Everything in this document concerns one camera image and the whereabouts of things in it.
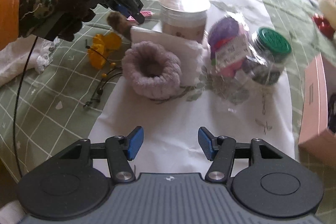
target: white card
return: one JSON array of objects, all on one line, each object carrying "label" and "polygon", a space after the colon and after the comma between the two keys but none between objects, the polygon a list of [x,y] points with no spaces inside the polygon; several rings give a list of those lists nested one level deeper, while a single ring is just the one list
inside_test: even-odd
[{"label": "white card", "polygon": [[239,60],[242,60],[247,55],[250,55],[247,37],[244,34],[239,35],[224,44],[215,53],[216,67],[225,68]]}]

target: green lid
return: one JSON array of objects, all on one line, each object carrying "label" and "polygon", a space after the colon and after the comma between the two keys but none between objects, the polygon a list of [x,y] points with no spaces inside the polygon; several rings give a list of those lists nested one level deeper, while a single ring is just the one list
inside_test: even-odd
[{"label": "green lid", "polygon": [[262,27],[259,28],[258,38],[262,45],[271,51],[274,57],[285,58],[292,52],[292,47],[288,41],[275,30]]}]

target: glass jar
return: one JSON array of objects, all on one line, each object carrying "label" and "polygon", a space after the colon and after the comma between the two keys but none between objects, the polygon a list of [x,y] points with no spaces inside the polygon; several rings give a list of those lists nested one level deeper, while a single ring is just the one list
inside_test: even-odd
[{"label": "glass jar", "polygon": [[275,30],[261,27],[251,36],[251,56],[242,70],[261,85],[274,85],[285,68],[285,60],[292,52],[288,41]]}]

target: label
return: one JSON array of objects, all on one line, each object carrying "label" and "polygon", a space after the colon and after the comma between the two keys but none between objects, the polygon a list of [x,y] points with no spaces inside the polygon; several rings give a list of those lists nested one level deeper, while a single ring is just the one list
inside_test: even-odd
[{"label": "label", "polygon": [[177,27],[162,22],[162,32],[176,37],[182,37],[188,40],[195,40],[202,43],[204,36],[205,24],[195,27]]},{"label": "label", "polygon": [[215,52],[216,65],[217,67],[225,68],[249,55],[251,54],[247,37],[240,35],[224,44]]}]

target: green tablecloth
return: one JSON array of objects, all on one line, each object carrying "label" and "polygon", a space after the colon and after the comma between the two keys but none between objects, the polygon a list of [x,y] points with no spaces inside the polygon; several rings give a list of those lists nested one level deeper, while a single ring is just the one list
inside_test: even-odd
[{"label": "green tablecloth", "polygon": [[[141,0],[146,10],[158,12],[157,0]],[[336,63],[336,51],[316,28],[310,17],[316,10],[306,0],[262,0],[275,29],[290,41],[293,55],[286,70],[292,98],[293,136],[298,140],[300,133],[305,68],[318,52]],[[84,109],[84,103],[91,97],[102,72],[91,67],[86,57],[85,39],[90,40],[97,33],[109,32],[106,26],[107,9],[98,6],[92,22],[76,34],[75,42],[61,41],[53,52],[53,62],[38,75],[33,70],[27,73],[21,90],[17,120],[17,147],[24,172],[53,156],[79,138],[88,137],[93,124],[102,112],[105,102],[115,83],[107,84],[101,103],[96,108]],[[146,20],[143,27],[153,28],[155,20]],[[129,47],[124,41],[122,49],[113,53],[110,59],[120,62]],[[12,176],[19,178],[12,152],[12,116],[18,78],[0,89],[0,157]],[[336,219],[336,170],[324,166],[314,157],[298,151],[297,160],[317,173],[325,185],[325,197],[318,215],[326,223]]]}]

